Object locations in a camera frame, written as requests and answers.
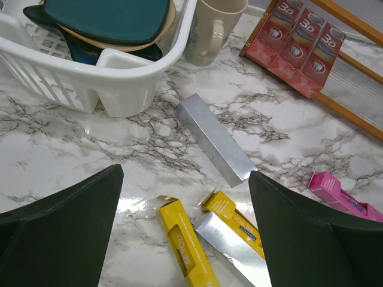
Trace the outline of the red Muesrgtei toothpaste box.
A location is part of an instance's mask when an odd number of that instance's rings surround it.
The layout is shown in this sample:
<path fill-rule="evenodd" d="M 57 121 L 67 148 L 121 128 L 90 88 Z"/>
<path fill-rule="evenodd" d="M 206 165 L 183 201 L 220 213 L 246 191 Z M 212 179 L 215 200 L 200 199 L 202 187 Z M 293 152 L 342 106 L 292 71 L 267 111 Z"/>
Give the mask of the red Muesrgtei toothpaste box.
<path fill-rule="evenodd" d="M 345 34 L 329 22 L 324 25 L 308 59 L 291 86 L 308 99 L 324 87 L 344 43 Z"/>

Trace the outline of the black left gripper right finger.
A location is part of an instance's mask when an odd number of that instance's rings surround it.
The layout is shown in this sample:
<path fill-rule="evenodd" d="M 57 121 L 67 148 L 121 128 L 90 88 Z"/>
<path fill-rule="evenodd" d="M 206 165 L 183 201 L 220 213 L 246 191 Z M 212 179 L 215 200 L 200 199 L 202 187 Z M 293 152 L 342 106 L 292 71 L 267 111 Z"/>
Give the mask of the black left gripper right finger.
<path fill-rule="evenodd" d="M 272 286 L 382 286 L 382 223 L 327 207 L 259 171 L 248 184 Z"/>

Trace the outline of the red 3D toothpaste box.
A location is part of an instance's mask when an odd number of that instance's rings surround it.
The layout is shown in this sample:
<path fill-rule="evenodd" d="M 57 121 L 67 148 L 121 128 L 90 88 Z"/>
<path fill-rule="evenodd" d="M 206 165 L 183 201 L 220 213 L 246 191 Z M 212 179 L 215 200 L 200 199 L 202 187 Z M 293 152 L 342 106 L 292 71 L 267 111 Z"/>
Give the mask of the red 3D toothpaste box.
<path fill-rule="evenodd" d="M 308 58 L 323 23 L 324 20 L 320 16 L 309 8 L 304 8 L 282 50 L 268 66 L 268 70 L 287 83 L 292 81 Z"/>

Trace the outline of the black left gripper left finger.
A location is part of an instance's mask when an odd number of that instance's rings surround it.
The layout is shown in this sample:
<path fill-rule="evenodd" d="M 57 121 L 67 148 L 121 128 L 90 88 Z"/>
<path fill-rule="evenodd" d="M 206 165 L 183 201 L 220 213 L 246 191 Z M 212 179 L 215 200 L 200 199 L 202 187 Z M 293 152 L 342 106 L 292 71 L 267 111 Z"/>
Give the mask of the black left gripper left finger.
<path fill-rule="evenodd" d="M 113 164 L 1 214 L 1 286 L 98 286 L 120 198 Z"/>

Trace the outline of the pink Curaprox box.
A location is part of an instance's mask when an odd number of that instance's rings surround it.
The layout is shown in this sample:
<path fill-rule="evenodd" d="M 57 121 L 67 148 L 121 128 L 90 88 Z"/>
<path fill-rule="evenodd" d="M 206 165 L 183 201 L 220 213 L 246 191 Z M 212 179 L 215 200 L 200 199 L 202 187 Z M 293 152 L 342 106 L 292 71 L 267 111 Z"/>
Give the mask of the pink Curaprox box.
<path fill-rule="evenodd" d="M 358 201 L 341 187 L 330 172 L 314 172 L 308 189 L 333 209 L 371 221 L 382 222 L 382 213 L 371 204 Z"/>

